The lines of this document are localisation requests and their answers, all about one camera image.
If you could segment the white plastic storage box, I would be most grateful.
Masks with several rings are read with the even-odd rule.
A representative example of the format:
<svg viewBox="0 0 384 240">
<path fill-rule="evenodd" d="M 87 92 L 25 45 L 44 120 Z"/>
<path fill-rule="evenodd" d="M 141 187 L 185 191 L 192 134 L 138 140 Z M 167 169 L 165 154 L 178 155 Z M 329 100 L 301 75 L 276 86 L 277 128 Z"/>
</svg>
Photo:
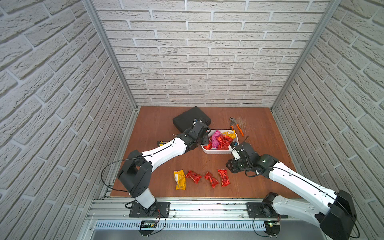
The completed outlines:
<svg viewBox="0 0 384 240">
<path fill-rule="evenodd" d="M 211 138 L 212 138 L 212 135 L 214 134 L 216 130 L 212 130 L 210 133 L 209 133 L 209 139 L 210 139 L 210 142 L 212 142 Z M 232 131 L 232 130 L 219 130 L 222 132 L 226 132 L 226 131 Z M 230 150 L 230 144 L 232 142 L 234 143 L 239 143 L 239 140 L 238 140 L 238 136 L 235 138 L 235 139 L 232 139 L 232 138 L 229 138 L 227 136 L 223 136 L 221 135 L 219 138 L 218 138 L 219 142 L 220 142 L 220 146 L 219 146 L 219 149 L 214 149 L 212 148 L 211 150 L 206 150 L 203 148 L 202 146 L 202 149 L 203 149 L 203 152 L 206 153 L 206 154 L 230 154 L 231 153 L 231 150 Z"/>
</svg>

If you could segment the red tea bag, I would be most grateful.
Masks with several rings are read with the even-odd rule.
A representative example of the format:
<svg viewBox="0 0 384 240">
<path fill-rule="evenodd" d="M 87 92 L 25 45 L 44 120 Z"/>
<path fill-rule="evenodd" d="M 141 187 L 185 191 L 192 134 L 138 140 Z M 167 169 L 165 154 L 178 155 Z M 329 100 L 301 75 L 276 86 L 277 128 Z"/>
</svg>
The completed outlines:
<svg viewBox="0 0 384 240">
<path fill-rule="evenodd" d="M 225 169 L 218 169 L 217 172 L 219 173 L 221 177 L 221 186 L 226 187 L 231 184 L 228 176 L 228 171 Z"/>
<path fill-rule="evenodd" d="M 219 181 L 212 175 L 211 172 L 207 172 L 205 174 L 205 179 L 210 182 L 210 185 L 213 189 L 219 184 Z"/>
<path fill-rule="evenodd" d="M 203 148 L 206 150 L 211 150 L 213 148 L 212 142 L 209 142 L 209 144 L 206 146 L 203 146 Z"/>
</svg>

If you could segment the red tea bag packet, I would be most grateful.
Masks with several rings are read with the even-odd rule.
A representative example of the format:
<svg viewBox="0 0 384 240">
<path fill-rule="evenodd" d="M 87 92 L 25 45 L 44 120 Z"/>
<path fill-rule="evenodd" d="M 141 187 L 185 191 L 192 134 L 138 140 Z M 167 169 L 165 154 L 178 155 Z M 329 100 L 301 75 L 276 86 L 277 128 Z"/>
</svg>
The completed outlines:
<svg viewBox="0 0 384 240">
<path fill-rule="evenodd" d="M 198 184 L 200 182 L 202 176 L 200 174 L 197 174 L 196 172 L 194 172 L 192 170 L 188 170 L 188 172 L 186 174 L 186 178 L 192 179 L 195 184 Z"/>
</svg>

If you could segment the yellow tea bag packet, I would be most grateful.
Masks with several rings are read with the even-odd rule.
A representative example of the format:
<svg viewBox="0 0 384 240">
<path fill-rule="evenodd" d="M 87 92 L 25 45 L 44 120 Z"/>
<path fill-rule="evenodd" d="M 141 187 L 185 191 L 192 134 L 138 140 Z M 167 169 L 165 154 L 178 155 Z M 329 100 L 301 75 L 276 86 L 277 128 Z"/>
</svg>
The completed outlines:
<svg viewBox="0 0 384 240">
<path fill-rule="evenodd" d="M 186 190 L 186 176 L 183 170 L 174 171 L 176 190 Z"/>
</svg>

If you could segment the magenta tea bag packet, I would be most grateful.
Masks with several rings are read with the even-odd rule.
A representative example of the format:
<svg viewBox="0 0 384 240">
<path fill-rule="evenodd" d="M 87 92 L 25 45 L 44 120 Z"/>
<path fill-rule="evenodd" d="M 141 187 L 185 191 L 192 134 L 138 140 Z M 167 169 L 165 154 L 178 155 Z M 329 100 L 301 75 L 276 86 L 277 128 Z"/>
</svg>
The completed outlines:
<svg viewBox="0 0 384 240">
<path fill-rule="evenodd" d="M 220 142 L 219 142 L 218 138 L 219 138 L 221 135 L 222 135 L 222 133 L 221 133 L 221 131 L 219 131 L 219 130 L 216 130 L 216 131 L 214 132 L 214 134 L 212 135 L 211 140 L 212 140 L 212 146 L 213 146 L 214 149 L 217 149 L 217 150 L 219 149 Z"/>
</svg>

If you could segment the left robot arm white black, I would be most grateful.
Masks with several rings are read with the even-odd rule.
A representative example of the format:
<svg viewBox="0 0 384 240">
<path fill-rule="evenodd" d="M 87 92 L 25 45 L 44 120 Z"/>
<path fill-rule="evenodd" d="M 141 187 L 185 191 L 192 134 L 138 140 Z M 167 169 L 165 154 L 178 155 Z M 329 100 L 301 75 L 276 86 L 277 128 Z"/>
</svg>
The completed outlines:
<svg viewBox="0 0 384 240">
<path fill-rule="evenodd" d="M 152 172 L 167 161 L 207 144 L 210 132 L 206 124 L 195 121 L 191 128 L 160 147 L 142 153 L 131 152 L 118 173 L 119 181 L 141 207 L 154 211 L 157 200 L 149 189 Z"/>
</svg>

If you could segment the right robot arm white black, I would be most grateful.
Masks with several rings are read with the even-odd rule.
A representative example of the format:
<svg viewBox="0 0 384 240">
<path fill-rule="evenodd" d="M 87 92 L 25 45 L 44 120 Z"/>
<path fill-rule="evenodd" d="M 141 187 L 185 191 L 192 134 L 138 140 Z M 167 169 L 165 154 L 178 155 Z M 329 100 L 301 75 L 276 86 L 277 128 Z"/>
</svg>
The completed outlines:
<svg viewBox="0 0 384 240">
<path fill-rule="evenodd" d="M 233 159 L 228 160 L 226 166 L 231 173 L 244 172 L 249 178 L 263 176 L 305 199 L 301 202 L 269 193 L 255 210 L 249 210 L 250 218 L 290 216 L 319 227 L 333 240 L 351 238 L 352 231 L 357 229 L 357 215 L 348 192 L 336 192 L 310 181 L 275 157 L 260 156 L 249 143 L 231 144 L 229 149 Z"/>
</svg>

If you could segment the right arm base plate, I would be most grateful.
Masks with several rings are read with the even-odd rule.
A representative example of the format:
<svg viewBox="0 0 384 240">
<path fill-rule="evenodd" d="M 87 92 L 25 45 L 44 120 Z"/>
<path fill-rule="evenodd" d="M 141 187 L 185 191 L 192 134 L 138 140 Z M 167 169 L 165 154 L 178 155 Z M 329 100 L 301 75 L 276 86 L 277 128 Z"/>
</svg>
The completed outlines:
<svg viewBox="0 0 384 240">
<path fill-rule="evenodd" d="M 282 219 L 287 219 L 287 215 L 278 214 L 272 206 L 263 204 L 263 203 L 246 203 L 248 216 L 250 219 L 257 218 L 267 218 L 267 219 L 277 219 L 281 217 Z"/>
</svg>

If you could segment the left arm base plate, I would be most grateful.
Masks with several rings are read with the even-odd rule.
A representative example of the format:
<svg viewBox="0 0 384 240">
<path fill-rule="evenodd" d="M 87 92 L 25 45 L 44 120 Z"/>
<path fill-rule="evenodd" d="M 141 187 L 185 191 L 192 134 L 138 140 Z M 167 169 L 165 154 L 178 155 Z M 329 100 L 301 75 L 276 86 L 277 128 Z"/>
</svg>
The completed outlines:
<svg viewBox="0 0 384 240">
<path fill-rule="evenodd" d="M 156 218 L 160 216 L 161 218 L 168 218 L 170 212 L 170 202 L 155 202 L 148 209 L 141 206 L 138 202 L 134 201 L 131 203 L 131 206 L 126 204 L 125 207 L 130 210 L 130 218 Z"/>
</svg>

